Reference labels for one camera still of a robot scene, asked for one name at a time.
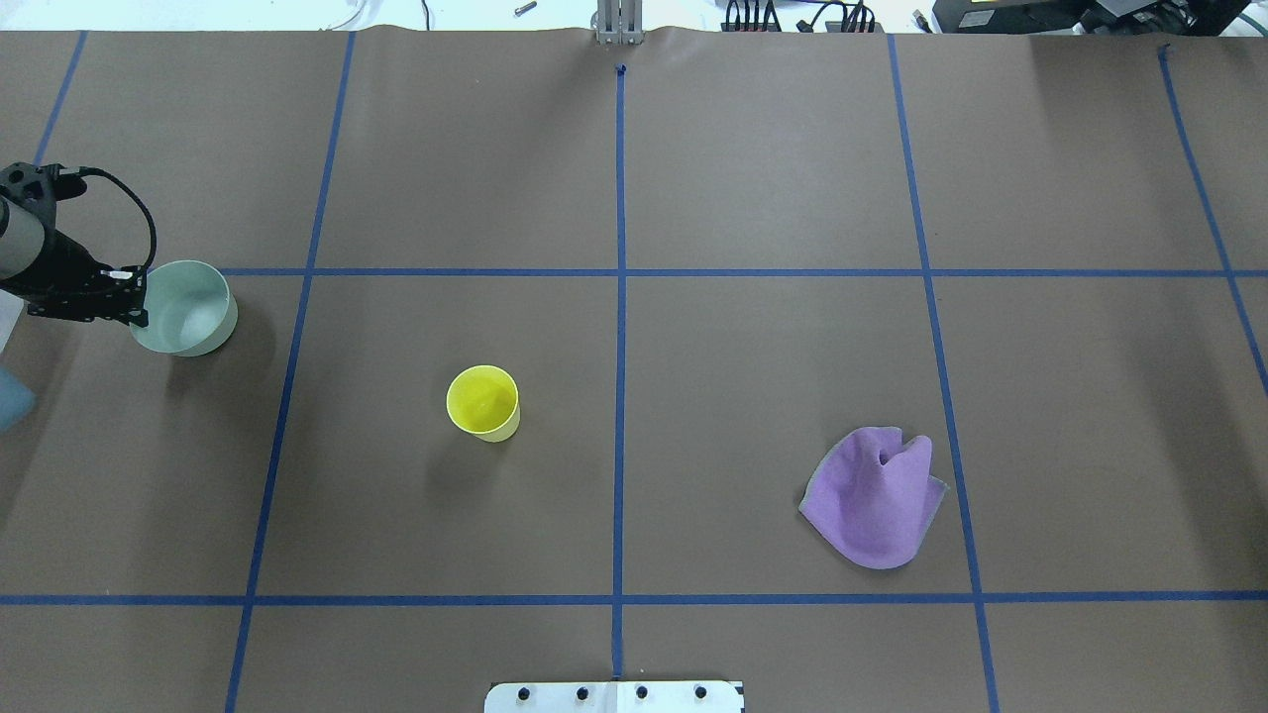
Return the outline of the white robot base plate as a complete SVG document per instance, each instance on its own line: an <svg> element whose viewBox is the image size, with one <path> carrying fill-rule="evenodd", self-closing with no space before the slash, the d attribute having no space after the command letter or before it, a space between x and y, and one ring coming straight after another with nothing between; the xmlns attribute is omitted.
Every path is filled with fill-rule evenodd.
<svg viewBox="0 0 1268 713"><path fill-rule="evenodd" d="M489 688L484 712L744 712L741 683L727 680L607 680L503 683Z"/></svg>

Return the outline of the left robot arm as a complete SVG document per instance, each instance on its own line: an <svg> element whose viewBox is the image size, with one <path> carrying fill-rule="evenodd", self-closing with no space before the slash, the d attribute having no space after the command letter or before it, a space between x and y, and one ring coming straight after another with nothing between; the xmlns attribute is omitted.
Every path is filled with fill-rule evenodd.
<svg viewBox="0 0 1268 713"><path fill-rule="evenodd" d="M150 263L110 266L87 247L3 198L1 287L27 313L71 322L107 320L146 329Z"/></svg>

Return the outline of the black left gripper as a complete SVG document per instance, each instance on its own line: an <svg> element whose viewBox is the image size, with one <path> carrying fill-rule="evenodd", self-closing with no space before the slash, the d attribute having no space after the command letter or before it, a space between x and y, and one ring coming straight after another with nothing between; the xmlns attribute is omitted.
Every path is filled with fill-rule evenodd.
<svg viewBox="0 0 1268 713"><path fill-rule="evenodd" d="M91 322L96 318L146 329L150 264L115 266L95 260L60 231L44 235L44 246L27 266L3 266L3 289L27 302L30 316Z"/></svg>

